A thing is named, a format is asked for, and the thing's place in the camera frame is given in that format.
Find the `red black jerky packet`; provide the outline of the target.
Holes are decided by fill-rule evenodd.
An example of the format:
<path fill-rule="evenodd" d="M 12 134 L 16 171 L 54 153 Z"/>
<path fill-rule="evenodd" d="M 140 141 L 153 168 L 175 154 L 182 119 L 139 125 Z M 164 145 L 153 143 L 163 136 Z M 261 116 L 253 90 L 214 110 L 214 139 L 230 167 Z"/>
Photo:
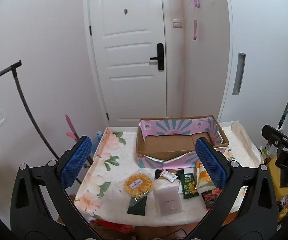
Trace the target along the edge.
<path fill-rule="evenodd" d="M 221 192 L 221 189 L 214 188 L 201 193 L 207 210 L 209 210 L 213 206 Z"/>

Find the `chiffon cake packet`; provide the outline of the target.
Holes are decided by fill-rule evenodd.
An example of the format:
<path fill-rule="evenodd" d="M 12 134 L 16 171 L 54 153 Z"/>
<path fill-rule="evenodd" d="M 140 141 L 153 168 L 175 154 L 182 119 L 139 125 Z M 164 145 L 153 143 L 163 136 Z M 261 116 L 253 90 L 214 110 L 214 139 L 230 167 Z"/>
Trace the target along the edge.
<path fill-rule="evenodd" d="M 197 185 L 196 189 L 199 193 L 207 191 L 209 187 L 214 187 L 214 183 L 207 173 L 203 164 L 198 161 L 196 163 L 196 176 L 197 176 Z"/>

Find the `green cracker packet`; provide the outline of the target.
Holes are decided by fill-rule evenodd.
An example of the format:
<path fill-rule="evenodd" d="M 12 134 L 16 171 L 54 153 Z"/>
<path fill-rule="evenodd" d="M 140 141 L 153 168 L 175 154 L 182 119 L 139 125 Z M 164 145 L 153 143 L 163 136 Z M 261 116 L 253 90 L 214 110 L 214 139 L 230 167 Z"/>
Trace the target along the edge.
<path fill-rule="evenodd" d="M 183 197 L 184 199 L 190 199 L 192 197 L 199 196 L 199 193 L 196 189 L 197 183 L 194 179 L 194 174 L 185 173 L 179 174 L 180 182 L 183 189 Z"/>

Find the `frosted white snack packet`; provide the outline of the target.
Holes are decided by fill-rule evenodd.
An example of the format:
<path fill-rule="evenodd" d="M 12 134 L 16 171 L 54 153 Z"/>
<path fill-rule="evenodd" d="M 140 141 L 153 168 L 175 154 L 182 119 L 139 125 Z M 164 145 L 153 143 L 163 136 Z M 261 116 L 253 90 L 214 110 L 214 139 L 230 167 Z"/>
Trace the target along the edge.
<path fill-rule="evenodd" d="M 183 212 L 176 186 L 154 190 L 154 198 L 159 216 L 169 216 Z"/>

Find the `small white candy bar packet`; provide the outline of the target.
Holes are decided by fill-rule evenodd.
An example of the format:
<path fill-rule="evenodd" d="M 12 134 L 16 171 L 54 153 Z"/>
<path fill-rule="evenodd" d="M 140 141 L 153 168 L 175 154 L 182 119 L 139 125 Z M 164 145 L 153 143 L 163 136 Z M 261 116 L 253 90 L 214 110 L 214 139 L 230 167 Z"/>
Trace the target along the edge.
<path fill-rule="evenodd" d="M 160 178 L 164 178 L 168 180 L 170 183 L 173 183 L 175 182 L 175 180 L 177 180 L 178 176 L 176 174 L 169 172 L 168 170 L 162 170 L 162 172 L 160 173 Z"/>

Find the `yellow noodle snack bag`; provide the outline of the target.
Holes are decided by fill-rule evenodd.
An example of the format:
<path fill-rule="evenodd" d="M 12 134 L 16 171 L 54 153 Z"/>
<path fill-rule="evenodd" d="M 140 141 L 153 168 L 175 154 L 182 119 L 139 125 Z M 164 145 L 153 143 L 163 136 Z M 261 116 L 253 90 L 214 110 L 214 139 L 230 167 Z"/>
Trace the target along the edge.
<path fill-rule="evenodd" d="M 154 180 L 150 173 L 138 170 L 123 182 L 124 192 L 130 197 L 127 214 L 146 215 L 148 194 L 154 189 Z"/>

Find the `white wardrobe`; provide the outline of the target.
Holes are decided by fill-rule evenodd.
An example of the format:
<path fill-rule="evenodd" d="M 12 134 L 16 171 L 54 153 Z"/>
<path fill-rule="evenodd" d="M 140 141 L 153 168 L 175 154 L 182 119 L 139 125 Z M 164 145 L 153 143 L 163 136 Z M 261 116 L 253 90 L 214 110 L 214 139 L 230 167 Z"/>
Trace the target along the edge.
<path fill-rule="evenodd" d="M 220 121 L 239 121 L 263 146 L 288 101 L 288 0 L 228 0 L 229 70 Z"/>

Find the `black gold snack packet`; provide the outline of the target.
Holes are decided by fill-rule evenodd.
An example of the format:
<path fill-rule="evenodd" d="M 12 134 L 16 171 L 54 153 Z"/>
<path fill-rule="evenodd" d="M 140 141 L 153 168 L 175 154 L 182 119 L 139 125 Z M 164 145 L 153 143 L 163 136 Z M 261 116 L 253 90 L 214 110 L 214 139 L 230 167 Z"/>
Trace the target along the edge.
<path fill-rule="evenodd" d="M 179 174 L 184 174 L 184 170 L 183 169 L 180 169 L 180 170 L 168 170 L 168 171 L 173 173 L 173 174 L 176 174 L 178 176 L 177 179 L 179 179 Z M 155 170 L 154 178 L 155 179 L 163 179 L 163 178 L 160 178 L 160 173 L 161 172 L 162 172 L 162 170 Z"/>

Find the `pink cardboard box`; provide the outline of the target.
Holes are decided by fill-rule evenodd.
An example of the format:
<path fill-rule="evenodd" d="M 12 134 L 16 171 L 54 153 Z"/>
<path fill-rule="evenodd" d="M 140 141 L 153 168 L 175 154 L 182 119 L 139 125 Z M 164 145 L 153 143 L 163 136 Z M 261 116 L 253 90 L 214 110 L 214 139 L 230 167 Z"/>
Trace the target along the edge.
<path fill-rule="evenodd" d="M 140 168 L 157 170 L 194 167 L 199 138 L 205 138 L 215 149 L 224 150 L 229 145 L 212 115 L 143 118 L 137 130 L 137 164 Z"/>

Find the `white door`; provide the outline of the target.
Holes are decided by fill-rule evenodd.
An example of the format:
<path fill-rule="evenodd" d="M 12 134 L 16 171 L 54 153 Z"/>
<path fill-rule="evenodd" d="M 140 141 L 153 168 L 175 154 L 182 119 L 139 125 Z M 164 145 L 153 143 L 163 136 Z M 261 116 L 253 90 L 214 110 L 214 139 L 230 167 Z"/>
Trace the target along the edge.
<path fill-rule="evenodd" d="M 156 45 L 165 44 L 162 0 L 89 0 L 94 57 L 111 126 L 136 126 L 166 114 L 166 70 Z"/>

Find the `wall light switch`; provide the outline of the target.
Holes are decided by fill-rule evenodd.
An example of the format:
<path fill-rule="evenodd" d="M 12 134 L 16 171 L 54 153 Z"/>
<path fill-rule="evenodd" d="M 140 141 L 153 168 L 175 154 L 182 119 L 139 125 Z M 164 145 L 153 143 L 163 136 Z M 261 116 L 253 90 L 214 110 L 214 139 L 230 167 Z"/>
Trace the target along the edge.
<path fill-rule="evenodd" d="M 183 26 L 183 21 L 181 19 L 173 18 L 173 27 L 181 28 Z"/>

